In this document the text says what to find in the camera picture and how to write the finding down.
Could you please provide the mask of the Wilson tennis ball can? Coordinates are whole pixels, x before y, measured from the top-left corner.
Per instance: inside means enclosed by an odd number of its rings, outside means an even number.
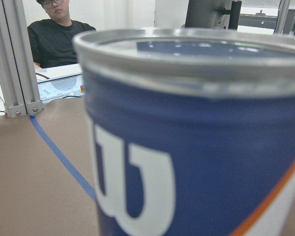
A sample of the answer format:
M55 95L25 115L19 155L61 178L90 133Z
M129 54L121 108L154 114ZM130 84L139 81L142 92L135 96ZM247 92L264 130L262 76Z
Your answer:
M278 236L295 198L295 37L73 38L102 236Z

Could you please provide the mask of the blue teach pendant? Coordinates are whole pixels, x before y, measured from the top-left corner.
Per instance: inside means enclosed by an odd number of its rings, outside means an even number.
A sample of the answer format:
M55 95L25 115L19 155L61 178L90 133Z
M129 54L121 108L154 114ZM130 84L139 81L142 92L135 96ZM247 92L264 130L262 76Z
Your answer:
M38 82L40 99L46 105L55 99L83 97L81 85L84 84L81 74L45 79Z

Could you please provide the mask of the person in black shirt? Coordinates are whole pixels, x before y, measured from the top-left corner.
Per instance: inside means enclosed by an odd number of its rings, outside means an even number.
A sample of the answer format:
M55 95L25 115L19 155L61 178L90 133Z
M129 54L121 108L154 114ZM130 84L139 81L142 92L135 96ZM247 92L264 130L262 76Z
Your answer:
M70 18L68 0L39 0L37 3L49 18L35 21L27 27L34 67L77 64L73 37L95 28Z

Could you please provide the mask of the black computer monitor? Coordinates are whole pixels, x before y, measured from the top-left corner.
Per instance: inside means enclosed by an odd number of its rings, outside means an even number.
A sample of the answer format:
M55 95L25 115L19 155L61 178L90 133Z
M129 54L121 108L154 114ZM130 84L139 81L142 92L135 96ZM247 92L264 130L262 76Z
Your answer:
M184 26L237 30L241 5L240 0L190 0Z

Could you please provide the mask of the aluminium corner frame post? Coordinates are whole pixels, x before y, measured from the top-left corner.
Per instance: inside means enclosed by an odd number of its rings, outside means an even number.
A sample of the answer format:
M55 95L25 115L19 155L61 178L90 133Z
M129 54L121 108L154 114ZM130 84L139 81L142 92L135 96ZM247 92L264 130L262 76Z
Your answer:
M291 0L280 0L273 34L282 35Z

